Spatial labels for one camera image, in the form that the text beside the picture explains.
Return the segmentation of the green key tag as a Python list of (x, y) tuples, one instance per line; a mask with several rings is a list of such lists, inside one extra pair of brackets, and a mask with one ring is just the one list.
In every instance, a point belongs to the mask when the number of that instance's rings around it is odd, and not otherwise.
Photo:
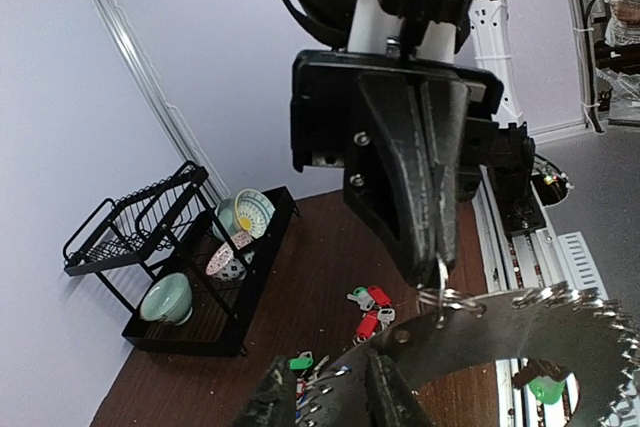
[(548, 376), (536, 377), (527, 384), (536, 400), (543, 405), (558, 403), (564, 394), (566, 381), (556, 381)]

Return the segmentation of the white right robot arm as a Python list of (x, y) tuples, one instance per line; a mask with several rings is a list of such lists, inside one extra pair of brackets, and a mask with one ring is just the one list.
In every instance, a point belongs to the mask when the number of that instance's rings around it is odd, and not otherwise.
[(531, 195), (507, 0), (281, 0), (316, 50), (292, 66), (293, 167), (343, 171), (345, 203), (404, 280), (457, 262), (458, 206), (489, 178), (506, 219)]

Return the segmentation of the metal disc with key rings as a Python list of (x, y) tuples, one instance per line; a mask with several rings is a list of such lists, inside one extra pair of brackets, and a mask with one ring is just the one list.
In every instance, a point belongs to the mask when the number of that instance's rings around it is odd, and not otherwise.
[(450, 373), (495, 361), (547, 361), (578, 382), (572, 426), (604, 426), (639, 394), (639, 333), (619, 302), (562, 281), (469, 296), (425, 289), (426, 312), (345, 353), (320, 377), (330, 389), (298, 409), (298, 426), (371, 426), (367, 354), (396, 364), (412, 393)]

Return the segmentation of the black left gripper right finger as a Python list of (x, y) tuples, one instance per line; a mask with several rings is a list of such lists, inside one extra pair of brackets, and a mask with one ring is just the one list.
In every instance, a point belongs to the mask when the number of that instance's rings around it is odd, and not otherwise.
[(377, 351), (367, 354), (365, 391), (371, 426), (433, 426), (396, 364)]

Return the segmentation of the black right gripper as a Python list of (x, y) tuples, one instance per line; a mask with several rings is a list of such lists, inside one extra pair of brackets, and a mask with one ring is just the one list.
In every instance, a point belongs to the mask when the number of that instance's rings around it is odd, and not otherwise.
[(303, 50), (292, 68), (293, 166), (343, 169), (349, 208), (407, 284), (428, 285), (437, 262), (457, 263), (458, 203), (478, 190), (503, 91), (477, 68)]

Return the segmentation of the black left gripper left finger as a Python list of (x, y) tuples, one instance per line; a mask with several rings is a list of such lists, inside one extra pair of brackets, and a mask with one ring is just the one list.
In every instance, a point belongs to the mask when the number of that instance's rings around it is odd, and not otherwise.
[(249, 400), (234, 419), (235, 426), (294, 426), (297, 378), (283, 356), (276, 357)]

